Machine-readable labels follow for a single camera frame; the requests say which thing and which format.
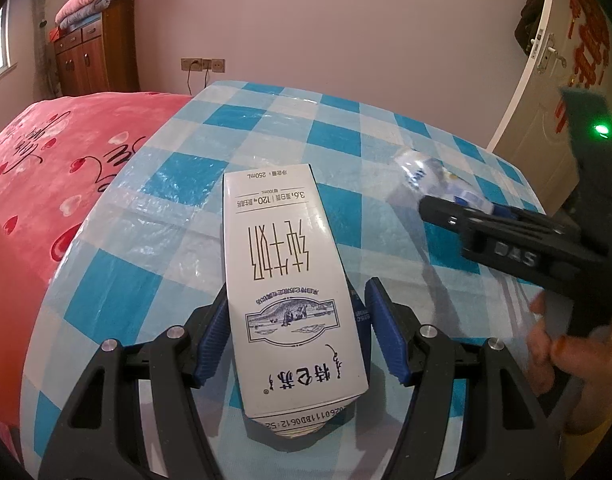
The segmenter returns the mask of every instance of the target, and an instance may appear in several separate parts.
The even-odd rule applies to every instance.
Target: power cord
[[[193,62],[192,62],[190,65],[189,65],[189,67],[188,67],[188,78],[186,79],[186,86],[188,86],[188,93],[189,93],[190,95],[193,95],[193,91],[190,89],[190,71],[191,71],[191,69],[193,68],[193,65],[194,65],[194,64],[198,64],[198,65],[199,65],[199,61],[198,61],[198,60],[195,60],[195,61],[193,61]]]
[[[195,60],[190,64],[190,66],[188,67],[188,78],[186,78],[186,86],[188,86],[188,93],[190,95],[193,95],[193,91],[190,88],[190,72],[194,64],[199,64],[199,61]],[[206,90],[207,86],[208,86],[208,69],[206,69],[206,75],[204,76],[204,90]]]

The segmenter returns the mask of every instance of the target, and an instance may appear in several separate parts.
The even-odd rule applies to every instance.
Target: bed
[[[18,424],[20,380],[36,313],[71,240],[126,162],[189,100],[158,92],[63,97],[29,106],[0,133],[4,425]],[[25,297],[12,308],[20,289]]]

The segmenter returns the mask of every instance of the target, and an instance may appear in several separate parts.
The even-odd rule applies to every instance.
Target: cabinet door
[[[86,63],[84,62],[83,45],[78,45],[75,48],[66,51],[70,53],[72,59],[71,66],[75,67],[73,77],[77,87],[76,95],[88,95],[91,93],[88,75],[86,74]]]
[[[62,52],[55,56],[57,63],[57,72],[60,76],[60,83],[62,85],[62,93],[64,95],[75,96],[77,95],[77,84],[75,82],[75,67],[72,63],[72,56],[70,51]]]
[[[89,40],[81,45],[86,74],[90,83],[90,92],[108,92],[108,77],[104,60],[102,37]]]

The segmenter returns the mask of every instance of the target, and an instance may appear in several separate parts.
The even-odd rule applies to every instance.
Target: plastic table cover
[[[36,475],[60,409],[104,339],[151,340],[212,302],[225,281],[225,171],[309,163],[360,295],[378,276],[421,322],[475,342],[501,337],[521,361],[539,289],[465,260],[456,234],[420,220],[392,163],[402,146],[438,158],[493,202],[542,210],[513,166],[387,110],[246,82],[215,83],[185,105],[106,189],[46,293],[22,380],[26,468]],[[148,384],[140,391],[152,468],[164,472]],[[245,418],[230,341],[195,399],[227,479],[328,480],[381,477],[411,394],[388,373],[373,336],[369,391],[312,435],[286,440]],[[438,474],[454,467],[464,395],[456,381]]]

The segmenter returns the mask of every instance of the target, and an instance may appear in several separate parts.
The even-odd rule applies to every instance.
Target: green led light
[[[604,124],[596,124],[595,131],[599,134],[600,137],[608,139],[608,133],[610,132],[608,126]]]

